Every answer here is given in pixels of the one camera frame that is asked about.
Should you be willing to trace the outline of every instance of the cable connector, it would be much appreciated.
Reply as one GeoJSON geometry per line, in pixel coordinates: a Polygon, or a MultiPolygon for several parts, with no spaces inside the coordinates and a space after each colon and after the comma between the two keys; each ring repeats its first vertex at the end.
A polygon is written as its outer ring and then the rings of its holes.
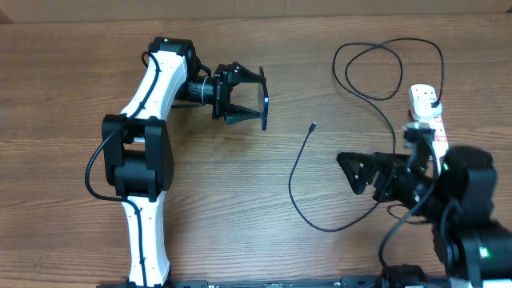
{"type": "Polygon", "coordinates": [[[317,123],[316,123],[316,122],[311,123],[311,126],[310,126],[310,132],[309,132],[310,134],[311,134],[311,133],[313,133],[314,128],[316,128],[316,126],[317,126],[317,123]]]}

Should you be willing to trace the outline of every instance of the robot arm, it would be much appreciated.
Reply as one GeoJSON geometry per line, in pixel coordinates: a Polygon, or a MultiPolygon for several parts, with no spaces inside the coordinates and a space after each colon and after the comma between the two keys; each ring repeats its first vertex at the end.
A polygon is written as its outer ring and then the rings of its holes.
{"type": "Polygon", "coordinates": [[[158,37],[150,44],[148,53],[152,53],[158,65],[149,57],[137,93],[120,115],[105,116],[102,136],[107,181],[115,186],[116,195],[125,199],[122,205],[128,221],[132,258],[128,283],[136,287],[164,287],[169,282],[170,262],[164,245],[163,203],[174,172],[166,120],[173,101],[211,104],[212,118],[224,117],[228,125],[260,118],[265,130],[269,97],[262,68],[258,75],[233,62],[219,65],[213,76],[198,75],[202,65],[190,40],[158,37]],[[155,80],[157,67],[158,80],[143,109],[137,113],[155,80]],[[260,84],[260,111],[230,103],[233,87],[241,82],[260,84]],[[145,150],[128,149],[133,142],[144,142],[145,150]]]}

